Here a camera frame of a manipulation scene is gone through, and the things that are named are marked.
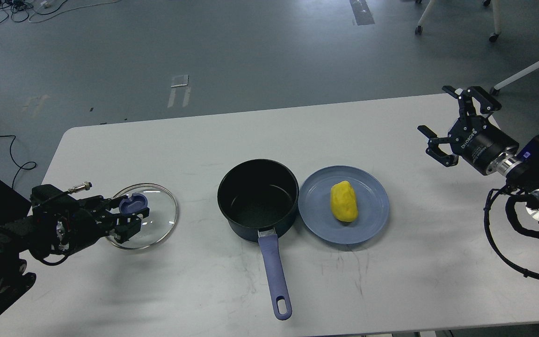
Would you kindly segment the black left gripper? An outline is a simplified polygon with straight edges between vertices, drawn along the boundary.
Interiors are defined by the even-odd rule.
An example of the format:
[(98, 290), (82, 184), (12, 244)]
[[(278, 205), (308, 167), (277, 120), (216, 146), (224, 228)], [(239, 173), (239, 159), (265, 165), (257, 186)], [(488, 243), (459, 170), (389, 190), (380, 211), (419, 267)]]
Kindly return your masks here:
[(141, 230), (150, 213), (146, 197), (61, 196), (54, 201), (55, 220), (61, 224), (54, 236), (55, 248), (87, 248), (110, 235), (118, 244)]

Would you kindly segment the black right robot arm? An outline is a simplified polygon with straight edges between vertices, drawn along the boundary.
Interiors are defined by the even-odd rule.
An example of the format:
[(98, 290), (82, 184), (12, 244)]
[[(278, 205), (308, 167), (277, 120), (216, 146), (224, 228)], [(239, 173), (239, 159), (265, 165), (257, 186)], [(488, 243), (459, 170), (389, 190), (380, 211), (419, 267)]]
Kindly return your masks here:
[(498, 173), (505, 185), (488, 192), (485, 201), (484, 228), (488, 243), (499, 258), (526, 278), (539, 280), (539, 273), (509, 260), (492, 236), (490, 211), (500, 195), (507, 196), (505, 214), (515, 232), (539, 239), (539, 135), (523, 148), (490, 122), (490, 116), (502, 105), (480, 86), (455, 89), (443, 86), (443, 92), (456, 99), (459, 116), (445, 137), (439, 137), (425, 125), (418, 126), (426, 138), (426, 153), (445, 167), (465, 160), (483, 176)]

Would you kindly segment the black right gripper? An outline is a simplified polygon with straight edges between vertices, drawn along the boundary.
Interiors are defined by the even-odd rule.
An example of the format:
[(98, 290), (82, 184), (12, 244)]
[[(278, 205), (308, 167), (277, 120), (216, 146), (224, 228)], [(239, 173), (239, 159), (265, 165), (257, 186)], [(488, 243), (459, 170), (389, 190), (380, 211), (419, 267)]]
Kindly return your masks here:
[[(487, 119), (502, 109), (488, 91), (481, 86), (455, 89), (443, 86), (443, 92), (456, 98), (459, 118), (448, 132), (448, 137), (437, 137), (426, 125), (417, 129), (427, 138), (426, 153), (445, 167), (456, 166), (461, 156), (480, 174), (487, 176), (495, 171), (495, 162), (503, 153), (515, 154), (518, 142), (505, 134)], [(453, 154), (445, 153), (440, 145), (449, 144)]]

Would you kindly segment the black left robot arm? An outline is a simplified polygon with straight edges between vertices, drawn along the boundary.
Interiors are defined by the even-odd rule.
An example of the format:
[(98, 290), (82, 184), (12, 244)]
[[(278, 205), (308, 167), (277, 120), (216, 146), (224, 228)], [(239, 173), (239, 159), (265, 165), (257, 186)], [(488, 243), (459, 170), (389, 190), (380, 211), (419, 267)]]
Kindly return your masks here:
[(90, 182), (68, 190), (36, 186), (30, 196), (32, 214), (0, 225), (0, 315), (36, 283), (22, 252), (46, 266), (58, 266), (101, 238), (124, 243), (141, 230), (150, 213), (143, 194), (73, 198), (90, 188)]

